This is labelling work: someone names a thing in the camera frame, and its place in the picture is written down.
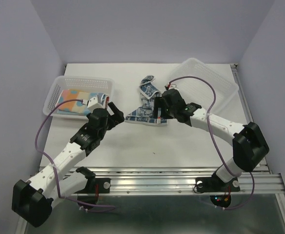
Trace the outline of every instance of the table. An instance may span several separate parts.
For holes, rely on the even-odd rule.
[[[138,85],[145,76],[154,75],[156,80],[153,84],[164,90],[167,82],[165,76],[177,66],[178,64],[156,63],[68,64],[64,75],[113,79],[113,101],[126,115],[141,105]],[[226,78],[234,80],[229,64],[209,66]],[[247,122],[238,94],[219,115],[231,121]],[[83,123],[82,120],[53,118],[45,151],[55,158]],[[230,159],[231,146],[219,138],[216,141],[225,160]],[[48,163],[43,157],[41,167]],[[220,164],[207,132],[171,120],[169,125],[164,127],[123,123],[108,132],[100,147],[76,167],[214,168]]]
[[[156,87],[177,64],[68,64],[65,75],[113,78],[113,101],[130,113],[140,105],[137,86],[146,75],[154,75]],[[234,79],[230,65],[210,64]],[[246,123],[246,106],[236,95],[219,114]],[[83,125],[81,120],[54,118],[45,151],[58,155],[69,138]],[[221,139],[217,143],[225,159],[232,149]],[[48,161],[43,158],[41,167]],[[76,167],[86,166],[96,177],[111,178],[109,194],[100,203],[114,204],[110,214],[80,212],[76,204],[65,201],[41,227],[35,229],[20,218],[16,233],[285,233],[285,187],[281,175],[271,175],[264,163],[254,170],[256,191],[247,206],[232,212],[216,210],[209,194],[192,192],[196,177],[210,176],[220,165],[208,133],[171,121],[167,127],[124,123],[108,132],[100,147]],[[239,178],[242,190],[234,205],[249,196],[252,183],[248,174]]]

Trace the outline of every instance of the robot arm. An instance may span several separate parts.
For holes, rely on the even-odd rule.
[[[177,119],[191,127],[209,132],[207,111],[196,103],[186,104],[177,89],[169,89],[156,97],[153,117]],[[233,176],[224,165],[218,168],[211,178],[198,178],[202,182],[198,192],[223,192],[229,182],[239,177],[242,172],[252,172],[256,165],[267,155],[269,147],[259,126],[253,122],[243,125],[216,115],[209,115],[210,128],[214,135],[222,138],[233,147],[233,158],[226,165],[235,175]]]
[[[89,100],[88,122],[70,139],[62,152],[54,159],[54,164],[47,165],[26,182],[19,180],[13,188],[12,210],[31,223],[40,226],[50,216],[53,207],[60,199],[55,188],[56,181],[63,179],[65,174],[78,162],[95,150],[103,139],[106,131],[124,122],[123,112],[111,102],[108,104],[113,111],[111,116],[98,100]],[[59,178],[55,178],[54,168]],[[78,168],[71,177],[60,181],[62,196],[69,196],[86,187],[92,182],[94,174],[86,168]]]

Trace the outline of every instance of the white wall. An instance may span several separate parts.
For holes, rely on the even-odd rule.
[[[15,231],[12,189],[37,170],[35,133],[62,62],[29,0],[0,0],[0,234]],[[44,145],[48,127],[42,133]]]
[[[238,62],[274,0],[31,0],[65,62]]]
[[[276,0],[238,66],[254,120],[285,182],[285,0]]]

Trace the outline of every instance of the towel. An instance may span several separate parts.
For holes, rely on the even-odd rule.
[[[160,118],[161,113],[158,114],[159,118],[152,118],[154,109],[155,97],[160,97],[161,92],[151,83],[154,76],[146,76],[139,85],[140,98],[142,106],[138,107],[135,111],[125,117],[125,122],[145,124],[152,126],[166,126],[167,120]]]
[[[98,100],[105,100],[106,95],[103,93],[88,93],[80,90],[75,89],[65,89],[61,92],[58,102],[59,103],[69,100],[69,99],[85,99],[89,100],[92,97],[97,96]],[[83,105],[79,101],[70,101],[67,102],[59,107],[57,110],[58,114],[64,114],[64,115],[87,115],[90,113],[90,111],[87,109],[86,105]]]

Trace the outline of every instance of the white plastic basket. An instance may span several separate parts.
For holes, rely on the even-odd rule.
[[[109,100],[111,101],[114,92],[114,80],[95,77],[57,77],[50,87],[44,103],[43,113],[45,115],[48,115],[55,107],[58,98],[64,89],[77,89],[90,93],[105,93],[109,95]],[[57,111],[55,111],[51,116],[71,119],[87,119],[86,116],[57,114]]]
[[[195,58],[189,58],[184,61],[168,75],[167,80],[171,81],[172,79],[184,76],[199,77],[212,85],[216,92],[216,102],[211,110],[214,114],[221,111],[239,90],[235,82],[230,81]],[[210,107],[213,101],[213,93],[210,87],[202,81],[186,78],[178,80],[174,84],[177,85],[186,103],[194,102],[205,109]]]

